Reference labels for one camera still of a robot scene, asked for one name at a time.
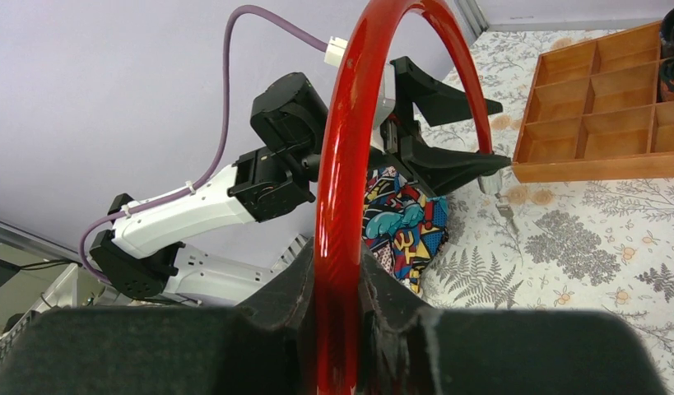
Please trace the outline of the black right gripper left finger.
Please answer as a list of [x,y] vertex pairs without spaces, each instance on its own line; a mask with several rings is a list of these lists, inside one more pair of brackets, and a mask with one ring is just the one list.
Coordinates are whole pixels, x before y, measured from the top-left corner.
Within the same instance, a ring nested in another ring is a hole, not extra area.
[[46,311],[8,347],[0,394],[312,394],[313,250],[236,306]]

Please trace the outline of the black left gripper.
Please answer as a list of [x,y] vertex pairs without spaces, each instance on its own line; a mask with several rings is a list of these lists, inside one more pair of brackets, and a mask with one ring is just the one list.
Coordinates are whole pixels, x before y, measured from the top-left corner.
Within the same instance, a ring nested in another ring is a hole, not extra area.
[[395,110],[371,130],[369,171],[393,167],[428,197],[446,196],[473,181],[483,193],[499,192],[500,171],[511,165],[509,157],[420,142],[421,124],[414,119],[414,107],[432,127],[468,120],[472,111],[466,93],[436,80],[407,56],[388,63],[394,66]]

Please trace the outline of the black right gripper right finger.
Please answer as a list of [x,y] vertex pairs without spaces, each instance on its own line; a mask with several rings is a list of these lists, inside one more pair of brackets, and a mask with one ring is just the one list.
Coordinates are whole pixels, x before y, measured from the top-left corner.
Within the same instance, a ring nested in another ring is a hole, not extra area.
[[663,394],[639,338],[594,311],[437,309],[362,256],[361,394]]

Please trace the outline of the red cable lock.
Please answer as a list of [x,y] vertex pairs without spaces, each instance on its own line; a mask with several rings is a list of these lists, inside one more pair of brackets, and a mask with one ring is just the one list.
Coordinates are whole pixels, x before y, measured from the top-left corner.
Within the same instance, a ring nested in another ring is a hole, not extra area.
[[388,50],[408,12],[425,18],[441,38],[471,106],[479,150],[492,152],[479,77],[446,2],[369,2],[351,33],[335,80],[319,169],[314,241],[318,394],[352,394],[356,390],[361,219],[370,137]]

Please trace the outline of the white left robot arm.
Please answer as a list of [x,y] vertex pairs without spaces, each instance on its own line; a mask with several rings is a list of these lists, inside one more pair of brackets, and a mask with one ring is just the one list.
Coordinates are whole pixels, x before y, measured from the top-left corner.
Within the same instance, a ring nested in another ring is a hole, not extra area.
[[[361,234],[397,277],[413,277],[444,242],[444,197],[477,181],[500,189],[507,156],[427,145],[414,113],[431,126],[472,116],[464,92],[438,81],[409,58],[383,70],[374,117]],[[253,101],[257,150],[205,184],[147,200],[123,193],[109,209],[90,256],[105,280],[133,300],[237,303],[277,276],[277,269],[231,263],[188,244],[189,237],[229,225],[261,223],[313,202],[328,109],[308,77],[291,72]]]

